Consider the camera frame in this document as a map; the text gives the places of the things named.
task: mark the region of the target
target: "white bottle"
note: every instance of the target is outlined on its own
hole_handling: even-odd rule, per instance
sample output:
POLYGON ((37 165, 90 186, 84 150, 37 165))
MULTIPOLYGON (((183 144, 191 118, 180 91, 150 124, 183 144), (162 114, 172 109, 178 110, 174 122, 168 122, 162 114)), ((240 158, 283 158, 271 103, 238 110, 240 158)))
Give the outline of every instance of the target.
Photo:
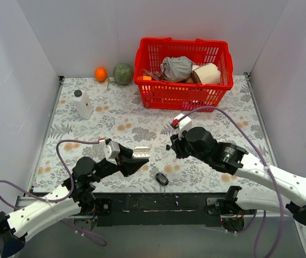
POLYGON ((89 119, 93 113, 93 107, 85 90, 75 90, 73 103, 79 115, 83 119, 89 119))

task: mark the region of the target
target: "green melon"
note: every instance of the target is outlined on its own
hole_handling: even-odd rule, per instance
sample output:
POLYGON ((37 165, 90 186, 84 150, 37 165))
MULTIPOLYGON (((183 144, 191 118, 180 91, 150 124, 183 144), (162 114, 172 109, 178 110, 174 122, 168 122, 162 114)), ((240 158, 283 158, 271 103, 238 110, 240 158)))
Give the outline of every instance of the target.
POLYGON ((127 63, 119 63, 113 69, 113 77, 119 85, 128 85, 133 79, 133 69, 127 63))

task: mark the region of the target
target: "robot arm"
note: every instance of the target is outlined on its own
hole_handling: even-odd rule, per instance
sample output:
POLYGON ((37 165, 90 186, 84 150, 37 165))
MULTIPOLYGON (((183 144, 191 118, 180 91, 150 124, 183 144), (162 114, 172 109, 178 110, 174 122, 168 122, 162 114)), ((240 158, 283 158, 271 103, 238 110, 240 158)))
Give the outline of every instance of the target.
POLYGON ((55 190, 48 193, 45 199, 30 204, 23 209, 5 214, 0 212, 0 254, 9 257, 24 246, 33 236, 63 218, 74 214, 105 214, 109 212, 110 199, 95 199, 92 192, 94 182, 120 171, 125 177, 134 174, 149 161, 150 149, 137 147, 134 150, 125 148, 111 139, 100 139, 105 157, 95 162, 90 157, 82 157, 73 168, 74 191, 65 200, 54 203, 52 200, 67 196, 71 189, 71 178, 64 180, 55 190))
MULTIPOLYGON (((192 156, 219 172, 244 177, 275 190, 270 176, 257 157, 234 144, 217 142, 204 128, 192 128, 189 117, 179 122, 178 119, 181 117, 183 114, 177 116, 171 124, 179 130, 170 138, 171 147, 177 158, 184 159, 192 156)), ((286 214, 292 214, 295 220, 306 226, 306 178, 293 175, 275 166, 269 168, 284 196, 286 214)), ((217 214, 248 209, 278 211, 279 202, 276 193, 259 193, 242 190, 241 187, 230 187, 225 199, 219 200, 208 208, 217 214)))

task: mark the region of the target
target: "red light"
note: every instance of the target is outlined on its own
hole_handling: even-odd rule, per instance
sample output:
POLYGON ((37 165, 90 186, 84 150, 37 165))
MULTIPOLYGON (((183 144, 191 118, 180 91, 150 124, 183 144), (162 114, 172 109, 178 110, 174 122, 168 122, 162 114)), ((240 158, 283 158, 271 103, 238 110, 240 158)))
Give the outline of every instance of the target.
POLYGON ((173 120, 173 126, 176 127, 178 124, 179 124, 178 119, 174 119, 174 120, 173 120))

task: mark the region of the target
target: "floral tablecloth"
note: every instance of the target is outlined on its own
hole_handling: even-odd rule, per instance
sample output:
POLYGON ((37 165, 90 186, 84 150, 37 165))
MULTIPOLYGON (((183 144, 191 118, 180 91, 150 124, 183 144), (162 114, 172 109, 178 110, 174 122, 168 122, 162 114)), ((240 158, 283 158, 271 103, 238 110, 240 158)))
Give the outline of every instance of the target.
MULTIPOLYGON (((234 87, 221 100, 219 107, 226 111, 248 134, 263 153, 267 162, 271 156, 259 123, 248 85, 244 76, 234 76, 234 87)), ((96 185, 98 192, 223 192, 230 185, 269 191, 267 188, 229 174, 211 169, 195 158, 177 160, 172 150, 166 150, 172 129, 170 122, 181 111, 146 109, 141 103, 138 87, 98 83, 94 78, 67 78, 59 98, 50 134, 42 153, 39 170, 33 183, 34 192, 49 192, 68 175, 55 151, 61 139, 94 141, 100 137, 111 138, 128 148, 149 146, 151 161, 130 177, 115 173, 96 185), (87 91, 94 112, 89 120, 78 115, 72 103, 76 89, 87 91), (169 184, 162 187, 154 179, 156 173, 164 173, 169 184)), ((192 115, 193 126, 203 126, 218 141, 232 142, 255 154, 238 130, 221 113, 198 112, 192 115)), ((72 169, 83 156, 99 161, 104 158, 99 145, 67 143, 61 145, 61 155, 72 169)))

